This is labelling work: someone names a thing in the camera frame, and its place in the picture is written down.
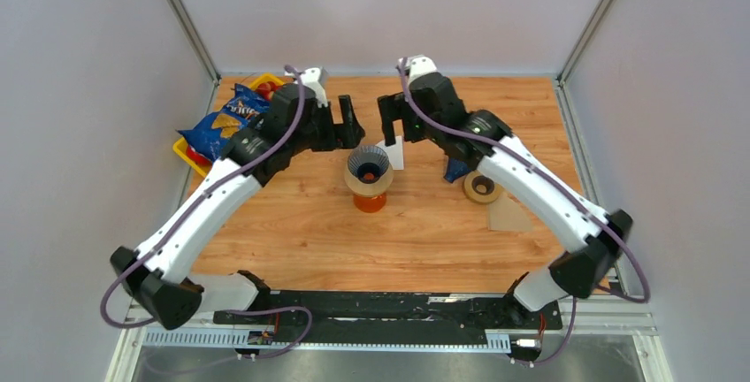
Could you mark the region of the blue glass dripper cone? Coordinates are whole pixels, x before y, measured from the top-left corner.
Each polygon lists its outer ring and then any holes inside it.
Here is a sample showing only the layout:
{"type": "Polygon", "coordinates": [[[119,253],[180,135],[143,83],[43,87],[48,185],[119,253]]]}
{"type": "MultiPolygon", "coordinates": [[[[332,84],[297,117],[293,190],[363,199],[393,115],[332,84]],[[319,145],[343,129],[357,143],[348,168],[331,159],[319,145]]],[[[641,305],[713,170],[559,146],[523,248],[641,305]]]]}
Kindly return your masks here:
{"type": "Polygon", "coordinates": [[[365,184],[378,181],[385,175],[389,166],[387,153],[374,145],[361,145],[353,149],[347,161],[349,173],[365,184]]]}

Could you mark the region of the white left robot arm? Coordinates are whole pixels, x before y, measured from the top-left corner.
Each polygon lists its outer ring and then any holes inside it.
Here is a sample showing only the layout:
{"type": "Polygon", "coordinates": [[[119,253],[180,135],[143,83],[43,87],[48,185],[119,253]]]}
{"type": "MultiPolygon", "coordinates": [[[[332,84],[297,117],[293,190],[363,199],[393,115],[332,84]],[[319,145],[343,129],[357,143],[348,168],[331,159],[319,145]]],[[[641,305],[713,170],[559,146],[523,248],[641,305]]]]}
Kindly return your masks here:
{"type": "Polygon", "coordinates": [[[294,156],[354,149],[364,138],[350,95],[340,95],[342,121],[334,123],[322,88],[287,83],[269,110],[236,132],[203,183],[174,215],[135,249],[118,248],[110,258],[117,282],[166,330],[203,312],[236,310],[248,323],[263,322],[271,301],[264,282],[248,271],[197,275],[191,269],[206,245],[248,199],[294,156]]]}

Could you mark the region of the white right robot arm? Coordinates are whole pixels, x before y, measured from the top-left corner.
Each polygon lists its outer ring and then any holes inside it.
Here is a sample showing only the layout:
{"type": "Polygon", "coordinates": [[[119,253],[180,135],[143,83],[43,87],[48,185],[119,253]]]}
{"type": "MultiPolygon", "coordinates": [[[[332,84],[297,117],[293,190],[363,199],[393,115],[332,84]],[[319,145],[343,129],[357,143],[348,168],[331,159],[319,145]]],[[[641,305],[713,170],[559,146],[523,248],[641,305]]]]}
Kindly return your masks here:
{"type": "Polygon", "coordinates": [[[432,141],[448,157],[504,187],[564,249],[547,267],[511,286],[504,304],[510,323],[524,327],[550,302],[589,297],[620,256],[632,256],[626,245],[632,226],[628,213],[608,212],[568,187],[491,111],[467,111],[449,78],[428,73],[404,81],[402,88],[377,100],[386,145],[394,143],[394,122],[400,120],[406,141],[432,141]]]}

